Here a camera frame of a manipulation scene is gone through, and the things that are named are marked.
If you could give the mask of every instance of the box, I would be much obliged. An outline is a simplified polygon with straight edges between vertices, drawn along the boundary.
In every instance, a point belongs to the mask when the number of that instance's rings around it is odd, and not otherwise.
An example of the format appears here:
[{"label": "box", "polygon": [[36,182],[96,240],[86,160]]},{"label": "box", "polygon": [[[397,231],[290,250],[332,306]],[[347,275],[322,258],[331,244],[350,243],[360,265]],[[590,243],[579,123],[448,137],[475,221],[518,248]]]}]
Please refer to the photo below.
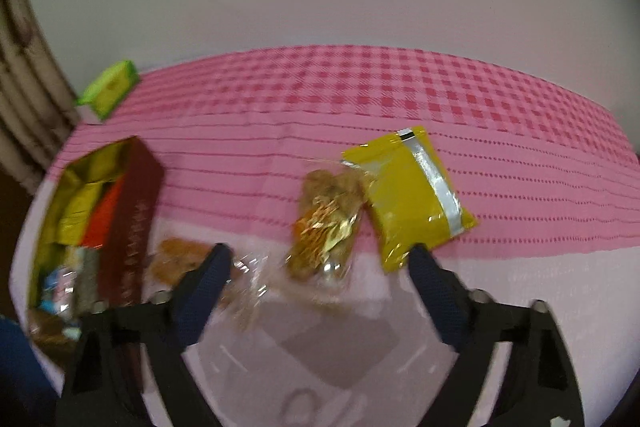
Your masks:
[{"label": "box", "polygon": [[139,81],[133,62],[123,60],[114,64],[103,71],[76,101],[80,118],[84,123],[102,123]]},{"label": "box", "polygon": [[[42,280],[62,263],[65,247],[57,243],[60,218],[78,188],[86,185],[91,176],[103,174],[104,162],[94,165],[92,159],[102,158],[105,154],[115,158],[118,176],[122,176],[122,190],[115,203],[106,240],[100,248],[97,300],[117,307],[139,303],[142,298],[148,236],[164,168],[144,142],[133,136],[93,151],[64,169],[47,208],[36,246],[29,288],[30,319],[42,318],[42,313],[37,310]],[[30,334],[36,345],[64,369],[75,343],[62,335],[52,334],[56,330],[52,328],[53,319],[57,317],[49,315],[51,317],[47,321],[46,335],[41,334],[45,328],[32,325]],[[62,320],[59,326],[62,333]]]}]

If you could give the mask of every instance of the silver stripe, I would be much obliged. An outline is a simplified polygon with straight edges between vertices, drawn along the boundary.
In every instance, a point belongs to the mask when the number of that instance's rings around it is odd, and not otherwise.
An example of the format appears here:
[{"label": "silver stripe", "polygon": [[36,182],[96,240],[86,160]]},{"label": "silver stripe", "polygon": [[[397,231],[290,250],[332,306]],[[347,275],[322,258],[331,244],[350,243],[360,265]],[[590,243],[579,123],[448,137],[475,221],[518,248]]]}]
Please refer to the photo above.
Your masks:
[{"label": "silver stripe", "polygon": [[449,184],[447,184],[446,179],[444,179],[444,176],[429,156],[429,153],[424,150],[420,140],[415,136],[414,131],[412,131],[412,129],[402,129],[398,131],[398,136],[402,140],[402,143],[411,151],[416,163],[420,166],[422,172],[424,172],[431,188],[433,188],[433,192],[436,194],[444,210],[444,214],[447,217],[450,236],[455,237],[464,232],[460,200],[455,192],[451,190]]}]

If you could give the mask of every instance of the blue gripper pad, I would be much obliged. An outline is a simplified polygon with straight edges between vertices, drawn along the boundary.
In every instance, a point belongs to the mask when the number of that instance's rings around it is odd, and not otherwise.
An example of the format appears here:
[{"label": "blue gripper pad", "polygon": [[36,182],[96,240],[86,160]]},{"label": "blue gripper pad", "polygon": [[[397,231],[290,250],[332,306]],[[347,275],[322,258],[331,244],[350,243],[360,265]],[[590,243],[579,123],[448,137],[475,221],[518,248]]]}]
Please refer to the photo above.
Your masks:
[{"label": "blue gripper pad", "polygon": [[222,288],[231,274],[233,253],[227,245],[213,247],[198,269],[187,272],[171,299],[171,318],[180,347],[198,342]]},{"label": "blue gripper pad", "polygon": [[440,340],[460,352],[469,335],[466,288],[454,273],[443,270],[424,245],[409,251],[409,276]]}]

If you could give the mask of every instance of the checkered pattern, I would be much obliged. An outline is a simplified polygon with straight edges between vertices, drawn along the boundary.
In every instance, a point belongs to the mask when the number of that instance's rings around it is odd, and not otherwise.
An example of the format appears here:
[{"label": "checkered pattern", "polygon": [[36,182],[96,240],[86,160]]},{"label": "checkered pattern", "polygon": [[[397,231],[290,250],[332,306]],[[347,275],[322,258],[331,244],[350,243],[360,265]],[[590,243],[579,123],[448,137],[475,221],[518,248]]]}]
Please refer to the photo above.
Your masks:
[{"label": "checkered pattern", "polygon": [[145,75],[114,117],[305,111],[470,125],[637,162],[603,107],[534,76],[421,50],[306,46],[204,58]]},{"label": "checkered pattern", "polygon": [[[286,243],[301,180],[319,168],[310,158],[415,124],[481,221],[439,256],[640,244],[640,166],[606,111],[522,73],[414,50],[258,50],[147,73],[106,124],[76,129],[49,175],[135,134],[166,168],[159,216]],[[367,222],[356,249],[377,250]]]}]

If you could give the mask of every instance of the red packet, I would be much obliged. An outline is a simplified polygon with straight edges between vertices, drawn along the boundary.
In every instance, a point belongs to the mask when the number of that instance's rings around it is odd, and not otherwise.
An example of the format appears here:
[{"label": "red packet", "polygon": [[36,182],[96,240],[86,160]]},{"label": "red packet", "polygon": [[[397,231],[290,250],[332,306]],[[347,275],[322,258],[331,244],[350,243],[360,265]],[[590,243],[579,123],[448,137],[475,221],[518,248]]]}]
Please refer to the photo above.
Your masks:
[{"label": "red packet", "polygon": [[84,233],[82,243],[80,244],[82,247],[100,248],[104,245],[109,235],[113,213],[118,198],[120,197],[123,180],[124,176],[118,178],[95,207],[94,213],[89,220],[89,225]]}]

